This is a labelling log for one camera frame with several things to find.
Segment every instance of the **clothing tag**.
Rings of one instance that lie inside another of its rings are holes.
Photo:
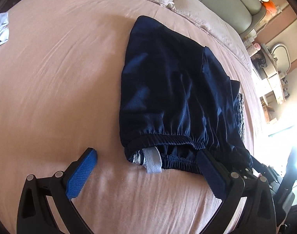
[[[147,173],[161,173],[161,157],[156,147],[143,148],[144,166]]]

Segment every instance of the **mattress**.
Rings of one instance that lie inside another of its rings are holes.
[[[124,156],[120,79],[140,15],[208,46],[241,82],[245,146],[260,152],[264,117],[249,71],[187,19],[147,0],[22,0],[9,11],[9,41],[0,46],[0,220],[11,234],[27,175],[65,170],[87,147],[98,164],[73,203],[94,233],[199,233],[219,207],[203,176],[147,174]]]

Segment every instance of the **blue gripper pad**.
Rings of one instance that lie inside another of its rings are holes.
[[[84,158],[79,167],[67,181],[66,196],[69,200],[78,196],[85,182],[90,176],[94,166],[96,165],[97,159],[98,157],[96,150],[91,150],[91,152]]]
[[[227,184],[202,150],[197,153],[196,162],[214,196],[224,201],[228,194]]]

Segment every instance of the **metal screw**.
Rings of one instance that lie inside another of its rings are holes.
[[[33,180],[33,178],[34,178],[34,175],[32,175],[32,174],[30,174],[30,175],[27,176],[27,180],[28,180],[28,181]]]
[[[63,174],[64,174],[64,173],[63,173],[62,171],[58,171],[58,172],[55,173],[54,176],[57,177],[57,178],[60,178],[60,177],[63,176]]]
[[[266,181],[267,181],[266,177],[264,177],[264,176],[261,176],[261,177],[260,177],[260,180],[261,180],[262,182],[266,182]]]
[[[233,178],[238,178],[238,177],[239,177],[238,173],[235,173],[235,172],[231,173],[231,176],[232,176]]]

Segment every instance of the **white garment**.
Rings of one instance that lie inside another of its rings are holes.
[[[7,42],[9,39],[8,13],[0,13],[0,45]]]

